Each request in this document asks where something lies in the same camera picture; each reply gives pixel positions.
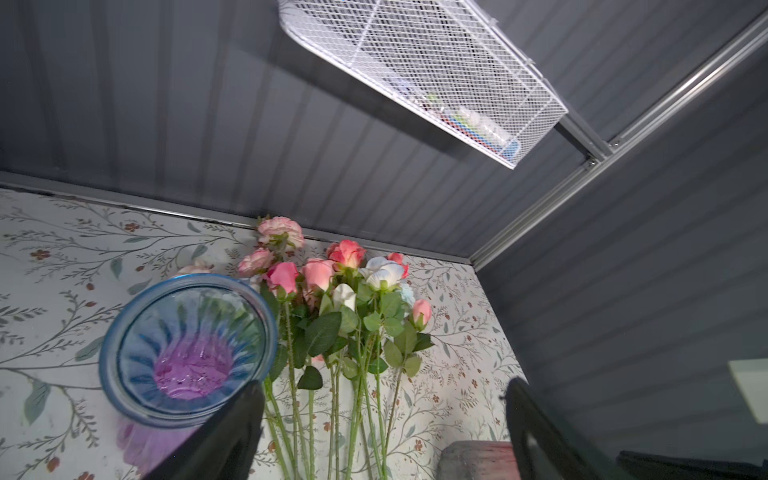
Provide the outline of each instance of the wire mesh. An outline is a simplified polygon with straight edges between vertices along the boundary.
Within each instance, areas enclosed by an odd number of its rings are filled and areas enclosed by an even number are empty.
[[[280,0],[305,48],[509,168],[568,110],[465,0]]]

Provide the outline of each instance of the tabletop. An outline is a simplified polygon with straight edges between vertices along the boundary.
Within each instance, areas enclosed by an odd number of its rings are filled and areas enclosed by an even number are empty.
[[[256,235],[10,190],[0,190],[0,235],[0,478],[138,478],[116,445],[119,415],[98,379],[104,334],[131,298],[195,260],[234,275]],[[296,258],[322,256],[326,247],[308,240]],[[432,304],[426,332],[435,346],[401,388],[388,463],[393,478],[434,478],[440,452],[452,442],[508,439],[499,396],[523,372],[470,266],[412,256],[406,262],[415,298]],[[385,396],[393,381],[382,381]],[[288,412],[284,383],[276,384],[276,396]],[[327,457],[329,398],[325,387],[316,395],[318,458]],[[368,478],[363,449],[356,451],[355,477]],[[269,432],[251,473],[279,476]]]

